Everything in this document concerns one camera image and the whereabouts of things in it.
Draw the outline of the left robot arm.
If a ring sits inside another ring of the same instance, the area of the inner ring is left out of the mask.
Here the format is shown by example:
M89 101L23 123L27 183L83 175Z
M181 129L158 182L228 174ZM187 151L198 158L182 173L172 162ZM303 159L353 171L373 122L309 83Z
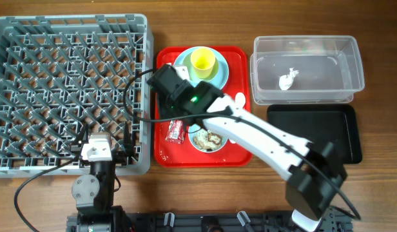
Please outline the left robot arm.
M87 124L70 145L74 155L90 166L90 172L78 177L72 186L77 216L68 217L67 231L135 231L122 206L114 206L114 187L119 183L116 165L135 154L128 125L124 126L124 149L113 151L111 135L89 133Z

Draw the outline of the food scraps and rice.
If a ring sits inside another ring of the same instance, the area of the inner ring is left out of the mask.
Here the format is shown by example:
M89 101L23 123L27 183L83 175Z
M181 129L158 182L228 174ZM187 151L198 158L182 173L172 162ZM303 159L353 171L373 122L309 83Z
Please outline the food scraps and rice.
M222 147L223 138L211 131L200 129L194 134L193 143L199 150L211 152Z

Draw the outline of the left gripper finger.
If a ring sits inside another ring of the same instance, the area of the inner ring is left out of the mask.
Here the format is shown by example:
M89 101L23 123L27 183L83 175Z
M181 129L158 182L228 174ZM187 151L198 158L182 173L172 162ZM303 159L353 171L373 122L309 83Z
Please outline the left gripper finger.
M124 152L126 155L134 155L134 147L133 147L133 141L132 141L132 135L130 133L130 129L128 127L128 124L126 123L124 125L124 131L123 131L123 146L124 146Z
M77 134L75 138L75 145L81 146L82 144L86 144L88 142L88 125L84 123L82 125L81 130Z

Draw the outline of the red sauce packet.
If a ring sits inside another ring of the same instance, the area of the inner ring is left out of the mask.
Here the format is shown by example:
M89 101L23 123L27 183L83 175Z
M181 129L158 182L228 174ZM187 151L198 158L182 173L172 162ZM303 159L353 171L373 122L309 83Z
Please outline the red sauce packet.
M165 140L176 144L184 142L186 131L182 120L175 120L169 123L168 132Z

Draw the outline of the white napkin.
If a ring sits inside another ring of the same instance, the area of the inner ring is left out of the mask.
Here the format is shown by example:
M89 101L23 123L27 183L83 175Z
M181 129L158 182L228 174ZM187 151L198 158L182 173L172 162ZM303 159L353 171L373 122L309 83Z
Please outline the white napkin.
M289 73L279 77L278 85L281 90L288 90L294 82L295 77L299 74L298 70L294 68L289 69Z

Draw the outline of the light blue small bowl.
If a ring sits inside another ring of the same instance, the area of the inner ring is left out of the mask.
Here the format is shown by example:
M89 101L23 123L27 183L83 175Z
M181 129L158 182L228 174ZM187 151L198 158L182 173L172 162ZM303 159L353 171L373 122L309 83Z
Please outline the light blue small bowl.
M188 139L189 139L189 141L190 141L190 143L192 144L192 146L196 149L196 150L199 150L195 145L194 145L194 143L193 143L193 136L194 136L194 134L196 133L196 132L198 132L200 129L203 129L203 128L201 128L200 126L198 126L198 125L196 125L196 124L194 124L194 125L192 125L192 126L190 126L189 128L188 128ZM221 148L219 148L218 150L216 150L216 151L219 151L219 150L221 150L225 145L226 145L226 143L227 143L227 139L226 138L224 138L224 137L222 137L223 138L223 144L222 144L222 147ZM204 153L214 153L214 152L216 152L216 151L211 151L211 152L206 152L206 151L201 151L201 152L204 152Z

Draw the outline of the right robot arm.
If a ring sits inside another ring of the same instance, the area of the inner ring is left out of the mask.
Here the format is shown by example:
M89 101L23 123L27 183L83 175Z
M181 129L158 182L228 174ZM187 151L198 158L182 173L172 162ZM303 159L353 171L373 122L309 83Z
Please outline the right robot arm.
M313 143L279 130L212 84L201 81L192 86L167 64L147 83L164 99L173 119L231 139L273 168L286 182L286 200L294 209L292 221L304 231L318 229L347 178L332 143Z

